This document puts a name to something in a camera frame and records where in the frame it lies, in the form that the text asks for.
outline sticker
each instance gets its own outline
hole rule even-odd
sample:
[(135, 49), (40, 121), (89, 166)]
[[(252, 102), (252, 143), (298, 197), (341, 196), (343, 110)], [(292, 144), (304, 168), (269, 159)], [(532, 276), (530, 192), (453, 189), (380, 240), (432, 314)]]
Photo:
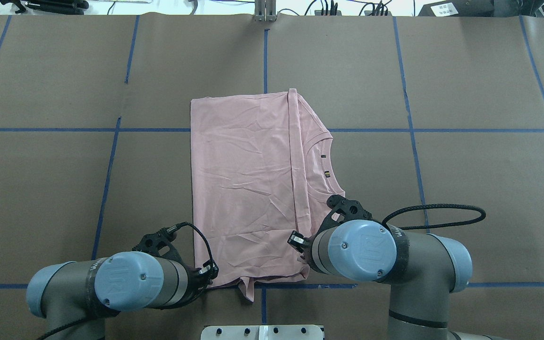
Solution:
[(432, 9), (436, 17), (447, 17), (449, 15), (459, 14), (457, 9), (455, 8), (455, 5), (453, 5), (452, 2), (448, 2), (446, 4), (441, 4), (436, 6), (431, 6), (430, 8)]

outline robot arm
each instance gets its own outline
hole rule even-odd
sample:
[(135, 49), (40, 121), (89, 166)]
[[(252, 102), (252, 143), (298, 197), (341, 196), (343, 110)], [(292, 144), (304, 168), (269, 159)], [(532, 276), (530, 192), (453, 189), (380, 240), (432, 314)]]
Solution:
[[(317, 272), (390, 284), (390, 340), (501, 340), (447, 328), (449, 294), (464, 290), (473, 273), (460, 242), (384, 227), (359, 202), (340, 195), (327, 205), (332, 210), (317, 234), (293, 232), (288, 242)], [(334, 220), (336, 214), (343, 220)]]
[[(38, 271), (28, 284), (26, 301), (32, 314), (48, 321), (50, 331), (40, 339), (103, 339), (104, 318), (142, 308), (179, 308), (197, 299), (218, 267), (211, 258), (202, 269), (182, 261), (171, 242), (186, 225), (195, 228), (176, 224), (145, 235), (134, 251)], [(159, 254), (165, 246), (169, 251)]]

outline pink t-shirt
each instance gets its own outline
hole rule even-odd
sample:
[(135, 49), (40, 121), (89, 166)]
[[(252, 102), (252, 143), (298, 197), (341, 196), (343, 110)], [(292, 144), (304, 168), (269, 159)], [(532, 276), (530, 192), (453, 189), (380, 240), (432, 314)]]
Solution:
[[(326, 199), (345, 195), (331, 168), (332, 136), (295, 89), (193, 99), (190, 108), (194, 224), (220, 267), (212, 287), (296, 282), (308, 265), (287, 239), (318, 230)], [(195, 264), (209, 260), (195, 236)]]

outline electrical wire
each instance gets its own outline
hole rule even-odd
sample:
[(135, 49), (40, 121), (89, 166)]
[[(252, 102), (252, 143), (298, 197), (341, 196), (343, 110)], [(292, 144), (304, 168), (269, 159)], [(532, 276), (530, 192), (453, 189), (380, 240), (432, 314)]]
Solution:
[(194, 15), (198, 8), (198, 0), (188, 0), (188, 2), (192, 2), (192, 11), (190, 12), (190, 15)]
[(365, 10), (365, 8), (369, 5), (372, 5), (373, 6), (373, 11), (375, 11), (375, 4), (373, 4), (372, 2), (367, 2), (361, 9), (360, 9), (360, 13), (358, 13), (358, 16), (360, 17), (362, 15), (362, 12)]
[[(211, 253), (211, 247), (209, 247), (209, 242), (207, 241), (207, 238), (205, 237), (205, 235), (203, 235), (203, 233), (192, 223), (190, 222), (182, 222), (178, 225), (180, 228), (182, 226), (190, 226), (190, 228), (192, 228), (202, 239), (203, 239), (203, 242), (205, 243), (205, 247), (207, 248), (207, 254), (209, 255), (209, 261), (211, 262), (211, 270), (209, 270), (209, 277), (207, 278), (207, 282), (209, 282), (209, 280), (212, 279), (212, 276), (213, 276), (213, 267), (215, 265), (215, 261), (213, 260), (213, 255)], [(193, 297), (191, 297), (190, 299), (188, 299), (187, 301), (181, 303), (181, 304), (177, 304), (177, 305), (173, 305), (171, 308), (166, 308), (166, 309), (175, 309), (175, 308), (180, 308), (180, 307), (184, 307), (190, 303), (192, 303), (194, 300), (198, 299), (199, 297), (201, 297), (201, 295), (205, 294), (205, 291), (207, 291), (207, 286), (205, 285), (205, 287), (201, 288), (201, 290), (198, 291), (198, 293), (196, 295), (194, 295)]]
[(295, 13), (295, 15), (299, 16), (299, 14), (296, 11), (294, 11), (293, 9), (290, 9), (290, 8), (283, 8), (283, 9), (279, 10), (278, 13), (281, 13), (282, 11), (292, 11), (293, 13)]
[(110, 15), (111, 9), (112, 9), (112, 7), (115, 6), (116, 3), (117, 3), (116, 1), (113, 1), (113, 2), (112, 2), (112, 5), (110, 5), (110, 7), (108, 7), (108, 11), (106, 11), (106, 15)]
[(86, 323), (86, 322), (91, 321), (91, 320), (93, 320), (93, 318), (90, 318), (88, 316), (86, 318), (75, 320), (75, 321), (73, 321), (71, 323), (67, 323), (65, 325), (61, 325), (60, 327), (52, 329), (51, 331), (48, 331), (47, 333), (43, 334), (42, 336), (39, 336), (39, 338), (37, 338), (37, 340), (44, 340), (45, 338), (49, 338), (50, 336), (52, 336), (52, 335), (54, 335), (56, 333), (62, 332), (65, 329), (69, 329), (69, 328), (71, 328), (73, 326), (80, 325), (82, 323)]
[(312, 0), (312, 2), (308, 5), (308, 8), (306, 9), (306, 13), (304, 13), (304, 15), (308, 15), (308, 11), (309, 9), (312, 7), (312, 5), (318, 0)]
[(461, 210), (471, 210), (471, 211), (477, 211), (480, 213), (480, 215), (476, 218), (473, 218), (472, 220), (467, 221), (458, 221), (458, 222), (450, 222), (450, 223), (441, 223), (441, 224), (432, 224), (431, 226), (410, 226), (410, 227), (399, 227), (401, 230), (432, 230), (434, 228), (444, 228), (444, 227), (453, 227), (453, 226), (466, 226), (467, 224), (473, 224), (476, 222), (482, 221), (484, 218), (486, 218), (486, 211), (482, 209), (481, 207), (477, 206), (469, 206), (465, 204), (424, 204), (420, 206), (410, 206), (410, 207), (403, 207), (400, 210), (396, 210), (393, 213), (390, 213), (387, 215), (386, 218), (383, 219), (381, 225), (387, 228), (387, 222), (391, 220), (392, 218), (402, 215), (403, 213), (408, 213), (409, 211), (417, 211), (417, 210), (426, 210), (426, 209), (461, 209)]

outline light blue end cap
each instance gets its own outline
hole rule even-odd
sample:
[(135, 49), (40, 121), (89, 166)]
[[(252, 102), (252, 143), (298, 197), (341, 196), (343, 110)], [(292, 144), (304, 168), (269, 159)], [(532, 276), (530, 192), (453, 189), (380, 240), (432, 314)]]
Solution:
[(450, 259), (453, 261), (453, 267), (455, 267), (455, 288), (450, 292), (458, 293), (464, 290), (467, 287), (471, 275), (473, 275), (473, 264), (471, 263), (471, 256), (469, 255), (467, 248), (455, 239), (434, 234), (430, 235), (436, 237), (436, 239), (442, 243), (449, 253), (449, 256), (451, 256)]
[(43, 292), (45, 292), (47, 284), (50, 283), (52, 276), (54, 276), (60, 268), (74, 262), (75, 261), (69, 261), (48, 265), (33, 275), (33, 278), (26, 287), (26, 303), (28, 304), (28, 310), (30, 310), (33, 315), (38, 316), (39, 318), (45, 318), (43, 311), (41, 311), (41, 297), (43, 297)]
[(328, 250), (333, 267), (356, 281), (378, 280), (396, 262), (396, 243), (391, 233), (375, 221), (341, 224), (331, 235)]
[(153, 302), (162, 284), (162, 267), (154, 257), (143, 252), (121, 252), (100, 266), (94, 286), (106, 307), (130, 312)]

